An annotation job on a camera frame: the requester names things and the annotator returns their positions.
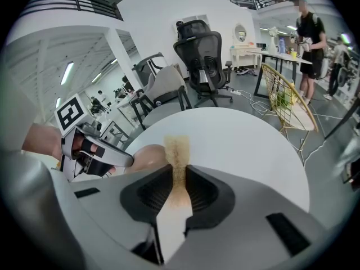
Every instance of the black t-shirt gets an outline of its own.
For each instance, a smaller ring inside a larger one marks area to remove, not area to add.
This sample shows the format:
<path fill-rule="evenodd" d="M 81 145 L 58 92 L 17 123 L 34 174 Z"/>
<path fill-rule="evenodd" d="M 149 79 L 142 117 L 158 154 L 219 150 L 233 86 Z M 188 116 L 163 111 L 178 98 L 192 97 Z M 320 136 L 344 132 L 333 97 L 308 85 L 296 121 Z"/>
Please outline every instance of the black t-shirt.
<path fill-rule="evenodd" d="M 296 21 L 296 27 L 299 36 L 310 37 L 313 44 L 320 42 L 320 33 L 324 32 L 324 25 L 321 19 L 317 16 L 313 17 L 314 13 L 309 12 L 306 17 L 299 17 Z M 313 54 L 316 54 L 318 59 L 323 58 L 323 49 L 312 50 Z"/>

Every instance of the white column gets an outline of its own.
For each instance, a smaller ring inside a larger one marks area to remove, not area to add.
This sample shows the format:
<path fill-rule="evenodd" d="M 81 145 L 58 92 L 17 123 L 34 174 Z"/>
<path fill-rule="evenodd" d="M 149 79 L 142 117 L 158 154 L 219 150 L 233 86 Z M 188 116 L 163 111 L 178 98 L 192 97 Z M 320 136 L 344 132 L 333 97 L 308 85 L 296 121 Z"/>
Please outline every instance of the white column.
<path fill-rule="evenodd" d="M 135 91 L 142 88 L 139 77 L 131 70 L 133 68 L 133 64 L 131 63 L 130 57 L 124 48 L 123 42 L 120 40 L 118 32 L 116 32 L 115 29 L 109 28 L 104 34 L 115 58 L 118 59 L 118 63 L 128 78 L 131 86 Z"/>

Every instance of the black slot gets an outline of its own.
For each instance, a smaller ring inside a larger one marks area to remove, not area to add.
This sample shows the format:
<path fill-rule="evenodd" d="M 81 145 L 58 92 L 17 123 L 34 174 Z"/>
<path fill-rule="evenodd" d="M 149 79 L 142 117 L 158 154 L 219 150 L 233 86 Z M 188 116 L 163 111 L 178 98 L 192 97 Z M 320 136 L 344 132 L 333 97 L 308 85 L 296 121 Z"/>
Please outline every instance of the black slot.
<path fill-rule="evenodd" d="M 82 198 L 82 197 L 89 196 L 89 195 L 92 195 L 92 194 L 95 194 L 98 192 L 100 192 L 100 190 L 97 188 L 89 188 L 89 189 L 84 189 L 84 190 L 74 192 L 74 194 L 75 194 L 76 198 Z"/>
<path fill-rule="evenodd" d="M 274 213 L 266 216 L 267 221 L 279 236 L 291 256 L 303 251 L 310 242 L 282 213 Z"/>

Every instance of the office chair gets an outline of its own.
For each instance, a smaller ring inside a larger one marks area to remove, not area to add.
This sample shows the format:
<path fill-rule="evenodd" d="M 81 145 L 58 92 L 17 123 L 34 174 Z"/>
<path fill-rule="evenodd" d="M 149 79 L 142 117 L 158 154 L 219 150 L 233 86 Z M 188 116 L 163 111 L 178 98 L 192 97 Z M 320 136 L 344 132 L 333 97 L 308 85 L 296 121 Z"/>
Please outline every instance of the office chair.
<path fill-rule="evenodd" d="M 221 42 L 218 32 L 209 31 L 197 33 L 174 44 L 175 52 L 189 71 L 190 87 L 196 90 L 200 99 L 195 107 L 207 100 L 212 100 L 219 107 L 216 98 L 229 98 L 230 103 L 232 102 L 232 96 L 218 94 L 218 89 L 230 82 L 232 65 L 231 61 L 226 62 L 226 75 L 221 63 Z"/>
<path fill-rule="evenodd" d="M 199 33 L 210 32 L 209 26 L 202 20 L 192 20 L 190 22 L 183 23 L 179 25 L 177 29 L 179 41 L 193 37 Z"/>

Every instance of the person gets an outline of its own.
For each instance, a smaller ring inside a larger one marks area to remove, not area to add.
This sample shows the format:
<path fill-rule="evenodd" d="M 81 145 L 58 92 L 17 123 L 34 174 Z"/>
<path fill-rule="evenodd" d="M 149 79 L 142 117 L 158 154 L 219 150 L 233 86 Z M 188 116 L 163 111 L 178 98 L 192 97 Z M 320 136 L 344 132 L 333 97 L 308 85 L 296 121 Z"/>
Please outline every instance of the person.
<path fill-rule="evenodd" d="M 303 78 L 300 84 L 300 95 L 304 96 L 306 104 L 310 103 L 314 95 L 314 79 L 318 79 L 321 73 L 323 48 L 326 47 L 326 35 L 321 19 L 308 10 L 305 0 L 289 0 L 299 9 L 301 16 L 296 21 L 299 35 L 299 45 L 304 48 L 303 59 L 311 64 L 301 63 L 300 71 Z"/>
<path fill-rule="evenodd" d="M 126 76 L 124 76 L 122 78 L 122 80 L 125 83 L 124 88 L 125 88 L 126 91 L 128 91 L 128 92 L 134 91 L 134 88 L 131 86 L 131 84 L 130 84 L 130 82 L 129 82 L 129 80 L 128 80 L 128 78 Z"/>
<path fill-rule="evenodd" d="M 332 70 L 330 74 L 330 82 L 328 85 L 327 94 L 324 94 L 324 97 L 328 100 L 332 100 L 332 97 L 338 90 L 338 75 L 341 67 L 344 66 L 344 53 L 348 54 L 348 48 L 344 45 L 344 42 L 341 37 L 338 37 L 337 45 L 334 48 L 334 56 L 332 57 Z"/>
<path fill-rule="evenodd" d="M 92 105 L 92 107 L 90 109 L 90 112 L 92 114 L 97 113 L 97 112 L 93 111 L 94 109 L 101 110 L 101 111 L 104 111 L 104 112 L 106 111 L 105 107 L 102 106 L 100 101 L 97 98 L 95 98 L 94 96 L 91 97 L 91 105 Z"/>
<path fill-rule="evenodd" d="M 107 95 L 103 94 L 101 90 L 97 91 L 97 93 L 100 95 L 100 101 L 101 103 L 110 106 L 111 102 L 109 100 L 109 98 L 107 97 Z"/>

